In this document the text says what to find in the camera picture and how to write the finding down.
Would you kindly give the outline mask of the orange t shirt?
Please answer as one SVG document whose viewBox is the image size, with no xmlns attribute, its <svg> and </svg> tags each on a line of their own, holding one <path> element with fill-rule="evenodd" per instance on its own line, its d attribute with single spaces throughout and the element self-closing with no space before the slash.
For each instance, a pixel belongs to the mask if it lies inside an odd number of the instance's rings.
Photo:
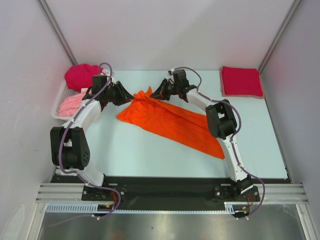
<svg viewBox="0 0 320 240">
<path fill-rule="evenodd" d="M 205 115 L 153 99 L 152 93 L 149 87 L 134 94 L 131 104 L 117 119 L 212 157 L 225 158 L 219 141 L 209 131 Z"/>
</svg>

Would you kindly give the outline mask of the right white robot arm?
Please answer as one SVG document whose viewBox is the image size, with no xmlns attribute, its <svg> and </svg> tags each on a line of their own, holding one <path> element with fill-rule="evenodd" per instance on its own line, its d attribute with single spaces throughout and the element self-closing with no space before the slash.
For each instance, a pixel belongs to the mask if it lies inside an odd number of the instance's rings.
<svg viewBox="0 0 320 240">
<path fill-rule="evenodd" d="M 205 112 L 210 134 L 223 142 L 229 154 L 227 165 L 233 185 L 230 194 L 235 200 L 242 201 L 253 188 L 253 183 L 251 175 L 245 169 L 236 139 L 242 123 L 239 112 L 227 99 L 215 100 L 200 92 L 200 84 L 189 83 L 186 70 L 186 67 L 169 70 L 169 78 L 163 79 L 150 97 L 168 101 L 171 96 L 177 95 Z"/>
</svg>

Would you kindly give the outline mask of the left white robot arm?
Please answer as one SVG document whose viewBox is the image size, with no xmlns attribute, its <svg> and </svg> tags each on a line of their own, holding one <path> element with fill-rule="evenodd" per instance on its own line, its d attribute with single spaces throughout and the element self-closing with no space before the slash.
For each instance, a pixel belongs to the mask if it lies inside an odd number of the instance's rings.
<svg viewBox="0 0 320 240">
<path fill-rule="evenodd" d="M 91 162 L 86 131 L 107 104 L 121 106 L 133 99 L 134 96 L 110 74 L 95 75 L 92 77 L 92 86 L 86 91 L 76 113 L 62 126 L 50 130 L 53 164 L 62 173 L 74 174 L 86 185 L 93 187 L 93 194 L 100 200 L 110 196 L 111 188 L 103 183 L 104 174 Z"/>
</svg>

